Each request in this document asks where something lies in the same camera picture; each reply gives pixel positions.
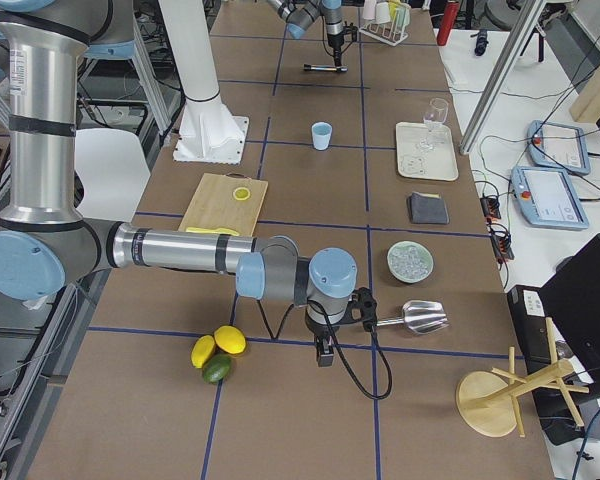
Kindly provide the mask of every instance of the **black monitor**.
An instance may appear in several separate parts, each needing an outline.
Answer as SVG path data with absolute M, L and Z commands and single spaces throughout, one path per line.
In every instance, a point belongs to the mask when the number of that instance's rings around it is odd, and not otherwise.
M 565 341 L 594 380 L 589 394 L 574 394 L 581 404 L 600 398 L 600 234 L 566 261 L 538 294 Z M 564 407 L 536 395 L 538 411 L 555 415 Z

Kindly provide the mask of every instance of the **wooden cutting board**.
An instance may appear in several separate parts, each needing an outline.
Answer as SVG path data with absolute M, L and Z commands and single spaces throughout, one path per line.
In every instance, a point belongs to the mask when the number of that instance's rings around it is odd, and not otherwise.
M 268 182 L 252 178 L 205 173 L 178 227 L 216 230 L 231 229 L 250 237 L 258 221 Z

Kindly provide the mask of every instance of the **bowl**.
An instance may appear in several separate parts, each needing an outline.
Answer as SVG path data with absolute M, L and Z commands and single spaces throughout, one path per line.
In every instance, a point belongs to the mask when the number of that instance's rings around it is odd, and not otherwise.
M 431 253 L 416 242 L 394 244 L 387 253 L 387 264 L 391 274 L 405 283 L 420 282 L 433 271 Z

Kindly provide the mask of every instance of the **red bottle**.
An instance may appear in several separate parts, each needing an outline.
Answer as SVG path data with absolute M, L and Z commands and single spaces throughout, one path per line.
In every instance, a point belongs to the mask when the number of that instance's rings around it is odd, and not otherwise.
M 437 38 L 438 45 L 441 47 L 447 44 L 449 33 L 451 33 L 451 29 L 456 23 L 458 10 L 460 10 L 460 3 L 456 0 L 449 0 L 447 6 L 444 7 L 444 16 L 442 17 L 442 24 L 440 25 L 440 30 L 438 30 Z

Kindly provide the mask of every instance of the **clear drinking glass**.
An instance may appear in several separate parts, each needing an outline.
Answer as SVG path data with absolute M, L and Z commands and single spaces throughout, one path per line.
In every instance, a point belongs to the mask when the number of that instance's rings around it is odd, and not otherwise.
M 433 144 L 433 131 L 440 128 L 447 121 L 448 113 L 449 102 L 443 98 L 433 98 L 429 102 L 429 106 L 422 116 L 422 120 L 427 127 L 427 136 L 418 142 L 418 148 L 424 151 L 431 151 L 435 148 Z

